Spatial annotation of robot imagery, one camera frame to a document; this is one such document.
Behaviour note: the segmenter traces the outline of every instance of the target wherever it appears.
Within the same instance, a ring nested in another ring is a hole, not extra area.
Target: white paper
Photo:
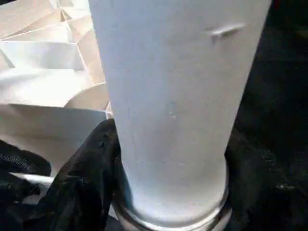
[[[9,36],[51,14],[49,0],[18,0],[0,6],[0,38]]]
[[[79,92],[65,107],[105,110],[108,103],[107,85],[106,83],[101,83]]]
[[[0,118],[0,139],[50,161],[52,176],[106,119],[104,111],[9,104]]]
[[[0,38],[0,103],[63,107],[78,93],[104,82],[88,1],[53,0],[45,5],[45,15]],[[74,12],[69,17],[73,19],[65,19],[65,10]],[[90,103],[92,109],[98,105],[97,110],[109,101],[106,90],[92,91],[92,98],[99,99]]]
[[[85,76],[85,71],[65,69],[8,69],[0,75],[0,103],[63,107],[93,85]]]

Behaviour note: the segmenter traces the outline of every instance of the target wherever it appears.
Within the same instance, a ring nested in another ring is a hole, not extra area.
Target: folded white paper
[[[0,103],[63,107],[83,90],[104,83],[88,1],[41,1],[37,12],[42,8],[44,13],[37,17],[20,9],[23,2],[36,1],[17,0],[0,7],[3,15],[18,14],[12,19],[20,25],[8,29],[9,24],[0,24],[0,31],[7,31],[0,33]],[[94,92],[91,96],[102,110],[108,94],[105,89],[96,96]],[[89,105],[95,109],[95,103]]]

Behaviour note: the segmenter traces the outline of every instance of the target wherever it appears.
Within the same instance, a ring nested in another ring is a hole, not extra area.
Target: white tube
[[[90,0],[122,148],[124,207],[150,229],[219,207],[225,148],[270,0]]]

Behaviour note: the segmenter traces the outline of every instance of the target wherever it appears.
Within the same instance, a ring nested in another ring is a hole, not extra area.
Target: dark background
[[[308,3],[274,1],[226,151],[228,231],[308,230],[307,44]]]

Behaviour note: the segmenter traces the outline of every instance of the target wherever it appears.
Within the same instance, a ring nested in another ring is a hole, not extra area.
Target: silver metal base
[[[224,206],[224,200],[222,207],[216,208],[212,213],[195,224],[185,227],[160,227],[137,218],[120,201],[115,198],[113,207],[118,220],[126,231],[222,231],[228,224],[232,214],[231,208],[226,205]]]

